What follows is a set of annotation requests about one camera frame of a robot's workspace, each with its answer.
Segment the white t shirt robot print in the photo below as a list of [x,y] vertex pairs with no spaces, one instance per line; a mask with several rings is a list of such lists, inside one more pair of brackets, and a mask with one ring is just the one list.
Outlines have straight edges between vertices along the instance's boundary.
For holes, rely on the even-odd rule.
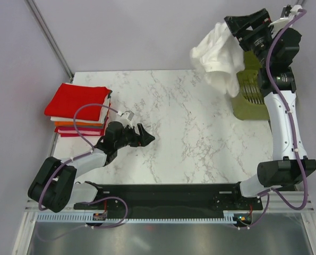
[[244,51],[225,22],[216,23],[190,50],[190,60],[207,84],[231,98],[238,95],[240,85],[237,74],[245,70]]

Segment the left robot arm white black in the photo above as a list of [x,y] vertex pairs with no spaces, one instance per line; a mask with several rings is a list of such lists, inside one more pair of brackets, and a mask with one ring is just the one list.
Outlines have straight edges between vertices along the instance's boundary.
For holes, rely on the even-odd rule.
[[154,140],[141,123],[131,127],[112,121],[90,151],[66,160],[46,158],[28,189],[28,197],[38,203],[39,210],[58,213],[69,203],[78,176],[109,165],[121,148],[145,147]]

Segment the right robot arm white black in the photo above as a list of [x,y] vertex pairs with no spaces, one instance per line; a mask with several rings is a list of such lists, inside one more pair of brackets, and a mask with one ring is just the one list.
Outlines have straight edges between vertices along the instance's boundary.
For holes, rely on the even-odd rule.
[[291,26],[304,10],[291,6],[283,9],[285,25],[277,28],[266,9],[245,16],[224,18],[232,35],[245,52],[253,52],[261,68],[258,87],[268,110],[273,138],[272,160],[258,164],[257,173],[238,183],[239,191],[231,195],[231,203],[243,209],[269,188],[292,186],[316,170],[301,141],[296,116],[296,82],[291,68],[300,51],[302,35]]

